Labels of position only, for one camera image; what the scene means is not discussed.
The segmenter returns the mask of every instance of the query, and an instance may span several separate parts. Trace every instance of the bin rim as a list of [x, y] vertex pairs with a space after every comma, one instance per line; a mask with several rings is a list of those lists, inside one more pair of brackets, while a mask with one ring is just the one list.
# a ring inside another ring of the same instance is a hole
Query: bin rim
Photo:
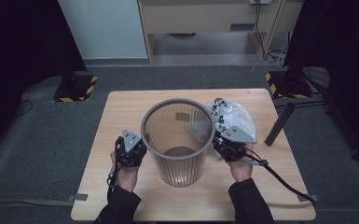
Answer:
[[[211, 136], [210, 138], [208, 139], [207, 143], [198, 151], [190, 154], [190, 155], [187, 155], [187, 156], [182, 156], [182, 157], [172, 157], [172, 156], [167, 156], [167, 155], [164, 155], [158, 151], [156, 151], [154, 148], [152, 148], [148, 142], [147, 142], [147, 139], [145, 137], [145, 133], [144, 133], [144, 129], [145, 129], [145, 124], [147, 123], [147, 121], [149, 120], [150, 118], [150, 115], [152, 115], [154, 112], [156, 112], [157, 110], [159, 110], [160, 108], [166, 106], [166, 105], [174, 105], [174, 104], [187, 104], [187, 105], [193, 105], [195, 107], [197, 107], [198, 109], [202, 110], [206, 116], [208, 117], [208, 119], [210, 120], [211, 122], [211, 127], [212, 127], [212, 132], [211, 132]], [[193, 157], [196, 157], [198, 156], [199, 154], [201, 154], [202, 152], [206, 151], [208, 146], [212, 143], [212, 141], [214, 140], [214, 132], [215, 132], [215, 126], [214, 126], [214, 119], [212, 118], [212, 116], [210, 115], [208, 109], [196, 102], [196, 101], [193, 101], [193, 100], [189, 100], [189, 99], [186, 99], [186, 98], [172, 98], [172, 99], [168, 99], [168, 100], [164, 100], [164, 101], [161, 101], [160, 103], [156, 104], [156, 105], [153, 105], [145, 114], [144, 118], [142, 119], [142, 123], [141, 123], [141, 137], [142, 137], [142, 141], [144, 142], [144, 144], [146, 145], [147, 149], [152, 151], [152, 153], [154, 153], [155, 155], [158, 155], [160, 156], [161, 158], [164, 158], [164, 159], [168, 159], [168, 160], [172, 160], [172, 161], [182, 161], [182, 160], [187, 160], [187, 159], [190, 159], [190, 158], [193, 158]]]

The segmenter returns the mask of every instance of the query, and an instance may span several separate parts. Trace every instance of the electrical outlet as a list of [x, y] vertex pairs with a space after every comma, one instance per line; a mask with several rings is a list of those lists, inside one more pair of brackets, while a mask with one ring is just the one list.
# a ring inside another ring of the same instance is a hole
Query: electrical outlet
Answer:
[[272, 3], [272, 0], [249, 0], [249, 4], [256, 5], [257, 1], [262, 5], [268, 5]]

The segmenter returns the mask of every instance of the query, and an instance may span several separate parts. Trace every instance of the mesh trash can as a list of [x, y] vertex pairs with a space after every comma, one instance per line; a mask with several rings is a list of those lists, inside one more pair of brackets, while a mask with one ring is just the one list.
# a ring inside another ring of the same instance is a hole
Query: mesh trash can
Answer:
[[145, 114], [141, 136], [162, 179], [174, 187], [185, 187], [202, 174], [207, 147], [214, 138], [214, 122], [203, 105], [171, 99]]

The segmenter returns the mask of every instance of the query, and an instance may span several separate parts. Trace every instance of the black sleeve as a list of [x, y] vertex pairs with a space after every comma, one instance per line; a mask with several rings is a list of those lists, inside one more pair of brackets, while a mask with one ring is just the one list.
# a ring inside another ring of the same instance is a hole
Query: black sleeve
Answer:
[[119, 186], [109, 188], [108, 205], [104, 207], [94, 224], [132, 224], [135, 213], [141, 199], [134, 193], [129, 193]]
[[234, 183], [228, 189], [228, 194], [234, 204], [236, 223], [274, 223], [269, 207], [252, 178]]

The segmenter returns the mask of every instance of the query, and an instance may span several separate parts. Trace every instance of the gray carpet floor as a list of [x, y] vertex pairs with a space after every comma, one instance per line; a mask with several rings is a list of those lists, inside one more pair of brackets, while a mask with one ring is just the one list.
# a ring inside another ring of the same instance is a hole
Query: gray carpet floor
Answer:
[[[264, 75], [270, 70], [277, 67], [91, 68], [89, 72], [98, 77], [95, 89], [87, 102], [74, 103], [53, 103], [61, 78], [48, 78], [23, 94], [18, 116], [1, 139], [0, 200], [65, 201], [77, 193], [111, 91], [268, 89]], [[308, 99], [277, 99], [274, 104], [320, 100], [315, 94]], [[316, 219], [308, 223], [359, 223], [359, 161], [351, 158], [351, 146], [324, 110], [323, 105], [297, 108], [284, 127], [309, 192], [321, 199]], [[0, 223], [76, 223], [71, 210], [0, 204]]]

